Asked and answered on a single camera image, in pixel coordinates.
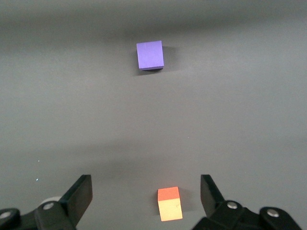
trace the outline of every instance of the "orange cube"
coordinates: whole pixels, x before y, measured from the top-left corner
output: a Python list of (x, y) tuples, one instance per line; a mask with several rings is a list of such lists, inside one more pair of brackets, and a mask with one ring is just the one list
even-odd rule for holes
[(158, 189), (158, 205), (161, 221), (182, 219), (178, 187)]

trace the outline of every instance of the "gray background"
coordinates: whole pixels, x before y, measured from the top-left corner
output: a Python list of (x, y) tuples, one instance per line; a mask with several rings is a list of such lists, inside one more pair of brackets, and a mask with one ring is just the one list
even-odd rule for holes
[[(154, 40), (165, 68), (139, 71)], [(24, 214), (90, 173), (78, 229), (189, 230), (211, 174), (306, 229), (306, 73), (306, 1), (3, 0), (0, 207)], [(171, 186), (184, 218), (161, 222)]]

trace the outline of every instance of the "bolt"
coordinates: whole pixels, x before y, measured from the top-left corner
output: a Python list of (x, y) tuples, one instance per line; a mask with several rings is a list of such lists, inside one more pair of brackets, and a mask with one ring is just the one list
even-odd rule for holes
[(48, 203), (48, 204), (46, 204), (46, 205), (43, 206), (43, 209), (44, 209), (44, 210), (48, 210), (48, 209), (51, 209), (53, 206), (54, 206), (53, 203)]
[(274, 209), (268, 209), (267, 213), (271, 216), (271, 217), (279, 217), (279, 214), (276, 210)]
[(227, 206), (228, 206), (229, 208), (231, 208), (231, 209), (237, 209), (237, 208), (238, 208), (238, 205), (236, 205), (236, 203), (235, 203), (235, 202), (232, 202), (232, 201), (228, 202), (228, 203), (227, 203)]
[(11, 215), (11, 212), (4, 212), (0, 215), (0, 219), (4, 219), (4, 218), (7, 218)]

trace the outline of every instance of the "purple cube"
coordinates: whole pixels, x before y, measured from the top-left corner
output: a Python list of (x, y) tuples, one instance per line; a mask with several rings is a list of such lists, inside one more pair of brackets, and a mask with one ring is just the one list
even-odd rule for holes
[(163, 69), (162, 41), (137, 43), (139, 69)]

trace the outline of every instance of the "gray tabletop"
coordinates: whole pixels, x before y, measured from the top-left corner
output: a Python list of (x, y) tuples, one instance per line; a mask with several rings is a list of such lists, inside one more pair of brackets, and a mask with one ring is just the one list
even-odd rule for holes
[[(0, 2), (0, 209), (91, 174), (80, 230), (191, 229), (200, 175), (307, 228), (307, 2)], [(162, 40), (165, 68), (138, 70)], [(183, 219), (161, 222), (178, 186)]]

